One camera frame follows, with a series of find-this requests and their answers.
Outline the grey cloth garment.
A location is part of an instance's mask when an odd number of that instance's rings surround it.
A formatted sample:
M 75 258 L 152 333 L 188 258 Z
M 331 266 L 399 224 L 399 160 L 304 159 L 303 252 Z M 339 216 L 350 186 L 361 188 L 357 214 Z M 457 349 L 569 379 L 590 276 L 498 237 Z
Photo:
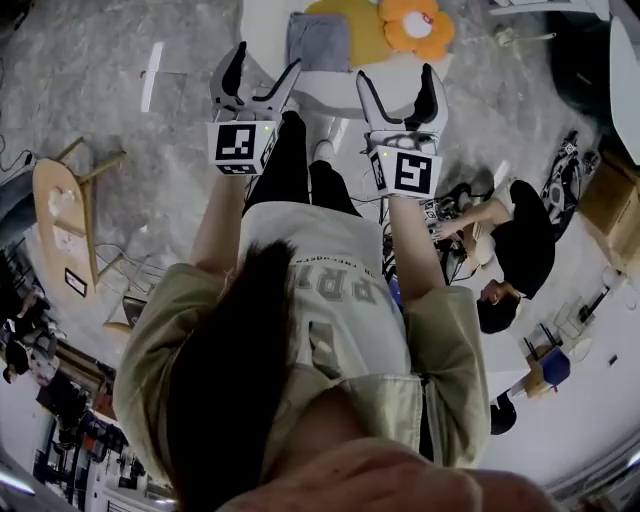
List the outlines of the grey cloth garment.
M 287 63 L 299 62 L 304 72 L 349 73 L 350 29 L 341 14 L 290 15 L 287 37 Z

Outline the spare grey gripper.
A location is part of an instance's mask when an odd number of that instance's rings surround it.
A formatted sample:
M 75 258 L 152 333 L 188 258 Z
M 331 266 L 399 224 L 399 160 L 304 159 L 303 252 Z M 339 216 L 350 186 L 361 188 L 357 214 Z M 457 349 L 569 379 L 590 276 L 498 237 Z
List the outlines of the spare grey gripper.
M 550 174 L 540 192 L 547 211 L 552 235 L 558 242 L 566 231 L 578 204 L 574 187 L 580 181 L 578 131 L 571 130 L 563 139 L 552 162 Z

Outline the orange flower plush toy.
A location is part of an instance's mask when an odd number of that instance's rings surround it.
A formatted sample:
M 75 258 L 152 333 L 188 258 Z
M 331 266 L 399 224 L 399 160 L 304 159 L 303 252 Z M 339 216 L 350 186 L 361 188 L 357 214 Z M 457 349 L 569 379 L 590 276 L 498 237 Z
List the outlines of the orange flower plush toy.
M 350 34 L 352 68 L 382 62 L 393 53 L 385 38 L 377 0 L 317 0 L 304 13 L 336 14 L 345 18 Z

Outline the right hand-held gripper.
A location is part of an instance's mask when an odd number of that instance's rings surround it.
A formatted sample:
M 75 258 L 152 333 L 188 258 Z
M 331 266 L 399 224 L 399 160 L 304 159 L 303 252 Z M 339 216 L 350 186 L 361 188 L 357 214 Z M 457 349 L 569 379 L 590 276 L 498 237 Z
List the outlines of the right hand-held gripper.
M 435 197 L 443 165 L 437 155 L 440 132 L 447 122 L 444 87 L 433 67 L 425 63 L 414 112 L 404 119 L 407 130 L 399 130 L 400 119 L 386 113 L 377 90 L 360 70 L 356 88 L 365 120 L 369 124 L 367 157 L 380 197 L 401 196 L 417 200 Z

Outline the black trousers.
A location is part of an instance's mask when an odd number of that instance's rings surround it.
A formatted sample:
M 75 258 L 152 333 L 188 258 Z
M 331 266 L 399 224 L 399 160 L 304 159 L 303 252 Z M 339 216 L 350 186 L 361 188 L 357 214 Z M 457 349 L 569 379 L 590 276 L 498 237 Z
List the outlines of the black trousers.
M 324 160 L 307 164 L 306 125 L 294 111 L 283 114 L 267 166 L 243 213 L 260 203 L 289 202 L 322 207 L 356 217 L 343 177 Z

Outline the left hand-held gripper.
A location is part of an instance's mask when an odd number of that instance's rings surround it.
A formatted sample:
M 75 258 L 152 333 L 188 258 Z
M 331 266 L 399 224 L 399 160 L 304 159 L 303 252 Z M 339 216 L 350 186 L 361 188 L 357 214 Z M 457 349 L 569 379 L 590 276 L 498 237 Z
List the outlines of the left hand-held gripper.
M 282 112 L 301 73 L 301 59 L 287 66 L 271 90 L 248 104 L 238 92 L 247 43 L 220 61 L 209 81 L 214 121 L 206 124 L 209 164 L 225 175 L 261 175 L 275 148 Z

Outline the cardboard box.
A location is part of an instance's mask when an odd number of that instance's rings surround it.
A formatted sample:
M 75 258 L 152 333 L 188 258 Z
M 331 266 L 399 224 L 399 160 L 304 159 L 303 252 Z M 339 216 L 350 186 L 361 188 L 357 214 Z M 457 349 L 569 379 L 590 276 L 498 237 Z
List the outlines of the cardboard box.
M 640 167 L 604 151 L 578 213 L 611 266 L 640 275 Z

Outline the olive and white shirt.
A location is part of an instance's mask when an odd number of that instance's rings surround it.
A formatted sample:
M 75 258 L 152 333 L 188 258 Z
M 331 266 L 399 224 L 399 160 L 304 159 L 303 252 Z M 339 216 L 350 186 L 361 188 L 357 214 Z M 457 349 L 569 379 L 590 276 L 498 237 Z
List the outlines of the olive and white shirt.
M 473 294 L 445 287 L 399 308 L 379 271 L 380 238 L 370 220 L 311 205 L 262 203 L 246 214 L 243 246 L 283 240 L 295 249 L 289 380 L 259 446 L 261 474 L 308 404 L 334 387 L 346 392 L 372 436 L 439 465 L 477 463 L 490 414 Z M 161 482 L 175 471 L 168 444 L 172 370 L 229 294 L 221 276 L 171 266 L 123 355 L 113 406 L 133 452 Z

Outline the white round table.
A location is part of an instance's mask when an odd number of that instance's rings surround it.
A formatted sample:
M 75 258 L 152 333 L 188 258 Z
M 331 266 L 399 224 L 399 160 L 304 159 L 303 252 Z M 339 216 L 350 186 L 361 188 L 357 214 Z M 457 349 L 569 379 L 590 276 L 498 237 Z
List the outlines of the white round table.
M 276 81 L 288 65 L 286 37 L 290 15 L 304 13 L 316 1 L 242 0 L 240 38 L 247 42 L 248 55 L 268 79 Z M 445 10 L 444 0 L 437 1 L 452 18 Z M 393 117 L 404 116 L 417 97 L 425 63 L 433 67 L 439 79 L 446 77 L 453 58 L 449 46 L 447 55 L 439 61 L 425 61 L 413 53 L 393 49 L 388 59 L 361 68 L 351 67 L 349 73 L 302 72 L 294 86 L 293 97 L 310 110 L 361 119 L 363 115 L 355 80 L 357 72 L 362 70 L 374 83 L 387 113 Z

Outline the person's right forearm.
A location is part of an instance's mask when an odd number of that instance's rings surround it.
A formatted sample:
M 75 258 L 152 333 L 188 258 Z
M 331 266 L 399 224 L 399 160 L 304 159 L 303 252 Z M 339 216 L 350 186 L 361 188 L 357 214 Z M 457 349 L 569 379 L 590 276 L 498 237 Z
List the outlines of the person's right forearm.
M 445 278 L 420 203 L 393 196 L 389 215 L 400 294 L 408 305 L 445 287 Z

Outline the person's left forearm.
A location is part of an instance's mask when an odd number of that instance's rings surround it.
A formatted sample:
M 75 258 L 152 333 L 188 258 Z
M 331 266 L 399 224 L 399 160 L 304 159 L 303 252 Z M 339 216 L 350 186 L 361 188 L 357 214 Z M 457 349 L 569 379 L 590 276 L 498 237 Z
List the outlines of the person's left forearm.
M 196 232 L 190 263 L 212 275 L 227 275 L 238 262 L 245 177 L 220 175 Z

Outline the wooden oval side table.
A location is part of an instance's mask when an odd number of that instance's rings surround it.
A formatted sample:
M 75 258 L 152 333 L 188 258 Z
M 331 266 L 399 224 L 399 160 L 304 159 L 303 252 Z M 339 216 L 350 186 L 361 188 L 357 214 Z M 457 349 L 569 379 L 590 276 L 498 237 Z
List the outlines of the wooden oval side table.
M 47 278 L 61 296 L 89 299 L 100 277 L 95 251 L 94 195 L 97 178 L 127 156 L 119 150 L 83 175 L 66 158 L 86 141 L 79 137 L 61 153 L 40 159 L 32 174 L 37 227 Z

